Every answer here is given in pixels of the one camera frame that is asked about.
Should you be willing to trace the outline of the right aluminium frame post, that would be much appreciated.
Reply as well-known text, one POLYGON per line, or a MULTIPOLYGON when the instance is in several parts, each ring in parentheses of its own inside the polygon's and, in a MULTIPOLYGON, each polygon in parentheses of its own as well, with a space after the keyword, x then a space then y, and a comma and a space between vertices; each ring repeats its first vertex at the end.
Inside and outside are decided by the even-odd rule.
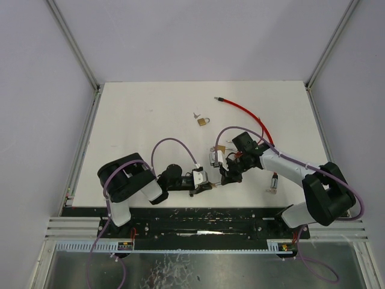
POLYGON ((329 38, 320 58, 318 59, 316 66, 312 70, 312 73, 308 77, 307 81, 304 83, 306 90, 310 90, 314 83, 316 82, 319 74, 322 71, 322 68, 326 64, 330 54, 333 52, 334 47, 336 46, 338 40, 340 39, 341 35, 343 34, 346 26, 348 25, 350 19, 352 18, 354 12, 356 11, 357 7, 361 3, 361 0, 351 0, 348 3, 347 8, 345 9, 342 17, 340 18, 339 22, 337 23, 331 37, 329 38))

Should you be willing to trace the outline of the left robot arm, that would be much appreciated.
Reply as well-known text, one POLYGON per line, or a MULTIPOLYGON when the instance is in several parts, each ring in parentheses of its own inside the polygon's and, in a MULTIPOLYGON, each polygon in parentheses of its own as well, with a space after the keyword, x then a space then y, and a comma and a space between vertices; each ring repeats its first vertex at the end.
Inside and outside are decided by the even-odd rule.
POLYGON ((194 196, 215 187, 202 166, 183 175, 180 166, 171 164, 156 176, 138 153, 105 164, 97 171, 97 177, 108 217, 117 227, 131 220, 129 198, 136 193, 142 193, 152 205, 157 205, 168 198, 169 191, 188 191, 194 196))

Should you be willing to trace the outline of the large brass padlock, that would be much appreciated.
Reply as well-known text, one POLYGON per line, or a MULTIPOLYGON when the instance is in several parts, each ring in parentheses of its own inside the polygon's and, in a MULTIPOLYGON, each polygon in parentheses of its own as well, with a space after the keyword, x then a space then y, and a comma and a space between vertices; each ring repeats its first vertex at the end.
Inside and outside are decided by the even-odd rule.
POLYGON ((218 146, 213 146, 213 147, 211 147, 211 148, 210 148, 210 151, 211 151, 211 152, 221 151, 223 154, 225 154, 226 151, 229 151, 229 152, 237 152, 238 150, 235 149, 235 148, 230 148, 230 147, 227 147, 227 146, 218 145, 218 146))

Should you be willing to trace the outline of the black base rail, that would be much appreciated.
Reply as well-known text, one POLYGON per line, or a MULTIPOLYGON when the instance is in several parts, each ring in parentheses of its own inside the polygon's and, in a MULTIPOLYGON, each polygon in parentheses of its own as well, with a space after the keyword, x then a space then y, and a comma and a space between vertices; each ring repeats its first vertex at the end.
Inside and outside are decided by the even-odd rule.
POLYGON ((131 220, 107 228, 102 238, 134 241, 137 250, 265 249, 268 240, 292 243, 307 231, 290 228, 283 208, 133 208, 131 220))

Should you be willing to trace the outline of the left aluminium frame post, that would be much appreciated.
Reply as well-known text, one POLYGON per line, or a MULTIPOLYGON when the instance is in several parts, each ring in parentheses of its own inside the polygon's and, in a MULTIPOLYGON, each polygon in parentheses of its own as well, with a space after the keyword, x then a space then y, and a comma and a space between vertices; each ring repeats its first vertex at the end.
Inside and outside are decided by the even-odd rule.
POLYGON ((83 74, 85 75, 88 83, 93 90, 98 91, 100 89, 100 84, 96 80, 94 73, 92 72, 90 66, 88 65, 84 54, 81 51, 76 39, 74 38, 67 21, 64 18, 58 4, 54 0, 45 0, 51 15, 55 19, 61 33, 63 34, 71 52, 73 53, 75 60, 77 61, 79 67, 81 68, 83 74))

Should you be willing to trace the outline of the aluminium frame post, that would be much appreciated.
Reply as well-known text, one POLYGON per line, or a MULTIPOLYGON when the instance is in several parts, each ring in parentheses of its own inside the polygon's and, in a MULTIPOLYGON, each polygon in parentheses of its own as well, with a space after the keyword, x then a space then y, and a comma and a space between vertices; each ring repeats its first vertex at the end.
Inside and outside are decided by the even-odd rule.
POLYGON ((319 74, 322 71, 322 68, 326 64, 330 54, 333 52, 334 47, 336 46, 338 40, 340 39, 341 35, 343 34, 346 26, 348 25, 350 19, 352 18, 354 12, 356 11, 357 7, 361 3, 361 0, 351 0, 348 3, 347 8, 345 9, 342 17, 340 18, 339 22, 337 23, 331 37, 329 38, 320 58, 318 59, 316 66, 312 70, 312 73, 308 77, 307 81, 304 83, 306 90, 310 90, 314 83, 316 82, 319 74))
POLYGON ((76 39, 74 38, 67 21, 64 18, 58 4, 54 0, 45 0, 51 15, 55 19, 61 33, 63 34, 71 52, 73 53, 75 60, 77 61, 79 67, 81 68, 83 74, 85 75, 88 83, 93 90, 98 91, 100 89, 100 84, 96 80, 94 73, 92 72, 90 66, 88 65, 84 54, 81 51, 76 39))

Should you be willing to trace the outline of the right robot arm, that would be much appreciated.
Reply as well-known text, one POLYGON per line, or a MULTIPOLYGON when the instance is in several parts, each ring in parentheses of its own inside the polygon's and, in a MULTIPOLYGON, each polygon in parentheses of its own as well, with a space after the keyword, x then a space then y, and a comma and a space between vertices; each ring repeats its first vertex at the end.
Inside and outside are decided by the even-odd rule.
POLYGON ((289 228, 309 223, 329 226, 340 219, 357 202, 340 168, 332 162, 316 165, 296 160, 263 140, 261 144, 246 130, 232 142, 239 157, 224 157, 219 149, 213 152, 214 167, 219 168, 221 184, 242 182, 243 173, 258 168, 282 176, 303 189, 304 202, 291 205, 280 217, 289 228))

